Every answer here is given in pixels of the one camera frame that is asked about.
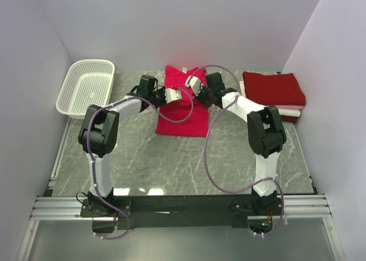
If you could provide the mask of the bright red t-shirt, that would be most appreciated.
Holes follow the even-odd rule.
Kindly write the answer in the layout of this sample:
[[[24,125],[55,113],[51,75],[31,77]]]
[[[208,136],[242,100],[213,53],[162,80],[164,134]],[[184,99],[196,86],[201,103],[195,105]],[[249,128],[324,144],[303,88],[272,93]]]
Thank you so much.
[[[185,81],[192,74],[206,84],[206,70],[200,71],[197,68],[182,71],[173,66],[165,67],[164,85],[171,87],[185,88]],[[193,99],[193,91],[185,88],[186,92],[182,93],[182,99],[174,101],[170,104],[160,107],[160,112],[167,118],[174,120],[170,122],[162,116],[158,117],[156,133],[158,135],[182,136],[182,137],[205,137],[209,126],[209,112],[198,100]]]

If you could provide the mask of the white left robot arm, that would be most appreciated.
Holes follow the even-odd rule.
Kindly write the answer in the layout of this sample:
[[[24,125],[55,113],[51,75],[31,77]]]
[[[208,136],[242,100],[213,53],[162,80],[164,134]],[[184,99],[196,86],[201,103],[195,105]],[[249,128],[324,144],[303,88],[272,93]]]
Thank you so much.
[[[158,86],[155,77],[143,75],[140,83],[122,99],[103,107],[88,107],[78,135],[90,172],[87,202],[83,204],[86,210],[99,216],[114,211],[109,154],[117,143],[119,123],[150,106],[157,109],[180,98],[180,92]]]

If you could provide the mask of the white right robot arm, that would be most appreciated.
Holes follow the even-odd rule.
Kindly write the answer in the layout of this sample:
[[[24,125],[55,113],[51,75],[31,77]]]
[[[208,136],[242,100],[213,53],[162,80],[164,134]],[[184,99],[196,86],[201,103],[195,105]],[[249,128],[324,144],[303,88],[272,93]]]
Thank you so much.
[[[220,73],[206,76],[206,85],[199,78],[190,76],[185,86],[203,105],[215,105],[223,112],[231,112],[247,124],[248,142],[255,154],[255,180],[250,209],[263,215],[281,204],[275,183],[277,162],[286,143],[283,122],[275,106],[263,106],[242,96],[233,88],[226,88]]]

